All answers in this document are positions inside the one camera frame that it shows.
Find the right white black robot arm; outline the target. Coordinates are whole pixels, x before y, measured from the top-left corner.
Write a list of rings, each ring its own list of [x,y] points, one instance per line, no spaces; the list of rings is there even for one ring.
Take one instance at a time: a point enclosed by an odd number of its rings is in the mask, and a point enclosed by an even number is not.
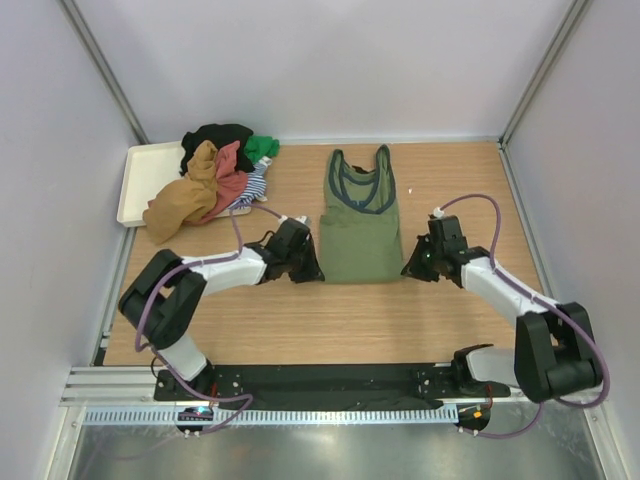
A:
[[[457,352],[460,365],[450,372],[454,390],[472,396],[486,382],[497,382],[537,404],[570,405],[571,396],[581,392],[593,393],[588,406],[601,404],[610,378],[586,309],[540,294],[504,270],[493,250],[469,246],[457,216],[436,210],[427,225],[403,275],[426,282],[447,279],[483,299],[515,330],[511,349],[482,344]]]

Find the white plastic tray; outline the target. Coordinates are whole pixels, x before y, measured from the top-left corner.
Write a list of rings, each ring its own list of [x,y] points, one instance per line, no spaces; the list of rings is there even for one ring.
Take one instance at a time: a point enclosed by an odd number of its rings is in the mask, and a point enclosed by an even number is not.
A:
[[[119,223],[126,227],[145,225],[143,212],[148,203],[164,186],[183,177],[180,175],[183,156],[184,153],[178,154],[175,148],[163,144],[129,149],[117,215]],[[202,218],[183,225],[205,224]]]

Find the dusty pink tank top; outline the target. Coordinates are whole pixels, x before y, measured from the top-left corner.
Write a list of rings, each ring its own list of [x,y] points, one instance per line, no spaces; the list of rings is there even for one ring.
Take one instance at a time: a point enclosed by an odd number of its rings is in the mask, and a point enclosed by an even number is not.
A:
[[[236,170],[240,142],[223,146],[215,158],[217,200],[214,207],[202,218],[207,223],[226,210],[245,190],[248,174]]]

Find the bright green tank top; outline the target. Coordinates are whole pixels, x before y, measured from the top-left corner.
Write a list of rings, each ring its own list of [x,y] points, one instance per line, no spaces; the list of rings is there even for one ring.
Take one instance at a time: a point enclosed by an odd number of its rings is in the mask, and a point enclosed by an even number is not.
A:
[[[244,154],[252,164],[256,164],[263,157],[276,157],[279,151],[279,140],[271,136],[252,135],[244,147]]]

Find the right aluminium frame post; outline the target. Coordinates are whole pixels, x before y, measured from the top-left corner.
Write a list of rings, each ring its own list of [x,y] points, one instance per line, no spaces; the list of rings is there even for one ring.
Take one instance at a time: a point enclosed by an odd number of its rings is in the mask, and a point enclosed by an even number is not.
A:
[[[554,34],[536,66],[534,73],[510,116],[498,140],[500,150],[505,150],[513,138],[534,99],[559,61],[563,51],[577,30],[582,18],[591,6],[590,0],[573,0],[554,31]]]

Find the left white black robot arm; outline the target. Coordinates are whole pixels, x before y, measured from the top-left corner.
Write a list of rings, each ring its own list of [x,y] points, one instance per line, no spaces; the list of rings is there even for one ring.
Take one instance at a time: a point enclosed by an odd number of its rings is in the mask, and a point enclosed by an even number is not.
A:
[[[118,310],[136,330],[135,350],[152,350],[178,389],[199,400],[214,384],[214,367],[188,334],[200,300],[283,275],[294,283],[324,279],[306,216],[282,217],[275,232],[227,254],[181,257],[161,250],[121,296]]]

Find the left aluminium frame post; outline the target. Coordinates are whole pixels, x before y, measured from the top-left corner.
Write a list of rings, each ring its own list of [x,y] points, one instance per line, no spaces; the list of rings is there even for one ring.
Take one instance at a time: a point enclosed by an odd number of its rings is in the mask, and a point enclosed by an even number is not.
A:
[[[121,87],[120,82],[111,68],[111,65],[99,45],[99,42],[93,34],[89,23],[79,8],[78,3],[74,0],[58,0],[57,4],[65,15],[91,63],[97,70],[98,75],[103,81],[134,138],[139,145],[149,144],[149,138],[142,123],[136,115],[126,93]]]

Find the black tank top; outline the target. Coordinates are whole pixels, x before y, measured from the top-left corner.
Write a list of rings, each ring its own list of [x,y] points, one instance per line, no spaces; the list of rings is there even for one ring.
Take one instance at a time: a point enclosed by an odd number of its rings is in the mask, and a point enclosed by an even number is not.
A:
[[[254,131],[240,124],[208,124],[199,127],[195,132],[187,132],[181,141],[184,156],[180,162],[180,175],[187,173],[188,161],[193,157],[197,147],[204,141],[210,141],[217,149],[239,143],[237,151],[236,171],[251,173],[255,170],[252,161],[244,153],[249,138]]]

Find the blue white striped tank top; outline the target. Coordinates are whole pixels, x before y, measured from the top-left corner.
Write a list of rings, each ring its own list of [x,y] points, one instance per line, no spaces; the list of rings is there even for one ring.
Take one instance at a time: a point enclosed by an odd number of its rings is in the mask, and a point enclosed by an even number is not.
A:
[[[264,156],[254,165],[254,171],[247,174],[247,185],[244,191],[230,205],[231,208],[245,207],[254,202],[266,201],[267,182],[265,176],[271,164],[272,159]]]

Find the tan brown tank top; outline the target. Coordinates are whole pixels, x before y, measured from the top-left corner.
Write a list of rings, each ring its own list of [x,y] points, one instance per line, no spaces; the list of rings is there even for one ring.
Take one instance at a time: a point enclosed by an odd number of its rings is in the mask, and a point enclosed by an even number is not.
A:
[[[185,223],[200,220],[217,203],[218,149],[206,140],[187,162],[187,173],[164,186],[148,203],[143,220],[150,239],[162,244]]]

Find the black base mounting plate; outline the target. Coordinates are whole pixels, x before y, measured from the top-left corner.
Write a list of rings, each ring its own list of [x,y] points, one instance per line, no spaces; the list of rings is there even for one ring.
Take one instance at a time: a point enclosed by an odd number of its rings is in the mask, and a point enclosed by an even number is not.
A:
[[[473,380],[448,363],[218,365],[194,387],[217,398],[249,393],[251,410],[409,411],[445,399],[507,398],[510,388]]]

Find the olive green printed tank top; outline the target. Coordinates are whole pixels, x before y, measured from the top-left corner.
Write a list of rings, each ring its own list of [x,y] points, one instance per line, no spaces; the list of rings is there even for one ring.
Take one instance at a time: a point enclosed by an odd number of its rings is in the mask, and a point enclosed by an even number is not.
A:
[[[331,154],[324,179],[319,263],[330,284],[382,284],[401,277],[403,249],[395,175],[388,146],[371,170]]]

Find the aluminium frame post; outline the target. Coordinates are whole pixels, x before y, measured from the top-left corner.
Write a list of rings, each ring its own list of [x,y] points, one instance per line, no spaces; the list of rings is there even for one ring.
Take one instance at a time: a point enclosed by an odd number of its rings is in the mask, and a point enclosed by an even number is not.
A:
[[[536,66],[534,73],[510,116],[498,140],[500,150],[505,150],[513,138],[534,99],[559,61],[563,51],[577,30],[582,18],[591,6],[590,0],[573,0],[554,31],[554,34]]]
[[[58,0],[57,4],[65,15],[91,63],[97,70],[98,75],[103,81],[134,138],[139,145],[149,144],[149,138],[142,123],[136,115],[126,93],[121,87],[120,82],[111,68],[111,65],[99,45],[99,42],[93,34],[89,23],[79,8],[78,3],[74,0]]]

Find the aluminium front rail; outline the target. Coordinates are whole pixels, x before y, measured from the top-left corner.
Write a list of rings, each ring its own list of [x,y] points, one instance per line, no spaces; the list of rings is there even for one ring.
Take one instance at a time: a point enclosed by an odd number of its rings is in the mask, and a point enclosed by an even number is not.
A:
[[[479,398],[445,399],[443,404],[454,402],[488,404],[509,398],[523,399],[521,392],[508,387],[511,394],[507,398],[494,398],[487,395],[483,400]],[[185,390],[167,369],[161,367],[87,367],[72,370],[66,381],[62,399],[66,403],[115,404],[117,402],[202,402],[208,397],[213,397],[224,401],[223,409],[236,410],[242,404],[242,395],[229,398],[217,398],[207,394],[194,395],[192,391]]]

